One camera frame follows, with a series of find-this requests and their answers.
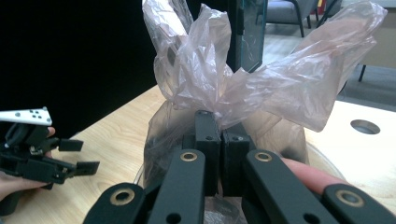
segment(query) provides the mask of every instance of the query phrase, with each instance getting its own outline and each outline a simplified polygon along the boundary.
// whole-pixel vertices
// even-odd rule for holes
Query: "black curtain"
[[[154,86],[154,57],[141,1],[0,3],[0,111],[46,106],[59,137]]]

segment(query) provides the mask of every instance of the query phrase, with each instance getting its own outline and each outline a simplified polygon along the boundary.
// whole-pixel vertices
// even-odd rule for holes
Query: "chair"
[[[321,26],[328,18],[332,17],[341,9],[343,0],[327,0],[324,8],[323,17],[320,19],[317,28]]]
[[[269,0],[267,23],[298,24],[301,37],[304,37],[303,20],[306,18],[310,29],[309,15],[317,5],[318,0]]]

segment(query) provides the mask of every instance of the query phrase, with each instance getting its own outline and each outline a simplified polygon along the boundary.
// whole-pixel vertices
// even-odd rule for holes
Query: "transparent plastic bag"
[[[368,1],[351,4],[291,55],[249,74],[242,68],[233,73],[226,64],[226,13],[202,5],[193,21],[183,0],[145,0],[143,11],[157,51],[155,77],[166,98],[149,123],[144,185],[164,176],[199,109],[213,112],[221,130],[242,122],[256,147],[307,162],[304,127],[324,128],[337,93],[375,44],[372,34],[387,14]]]

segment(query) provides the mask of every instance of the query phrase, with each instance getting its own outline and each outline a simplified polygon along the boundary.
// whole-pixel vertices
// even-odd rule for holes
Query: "floor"
[[[311,21],[316,27],[316,20]],[[304,32],[308,35],[312,29],[304,22]],[[267,24],[263,64],[289,55],[302,40],[298,25]],[[367,66],[362,82],[358,81],[360,73],[361,65],[358,65],[336,100],[396,112],[396,69]]]

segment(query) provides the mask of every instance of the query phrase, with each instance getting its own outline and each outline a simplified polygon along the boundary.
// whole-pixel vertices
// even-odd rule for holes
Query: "human hand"
[[[49,127],[49,136],[55,134],[55,129]],[[47,157],[51,157],[50,152],[46,153]],[[48,183],[38,182],[34,180],[24,179],[12,175],[6,175],[0,172],[0,201],[2,201],[8,194],[25,189],[37,189],[48,185]]]
[[[317,194],[322,194],[323,190],[333,184],[348,184],[345,180],[329,175],[309,165],[282,158],[282,161],[291,171],[306,185],[307,188]]]

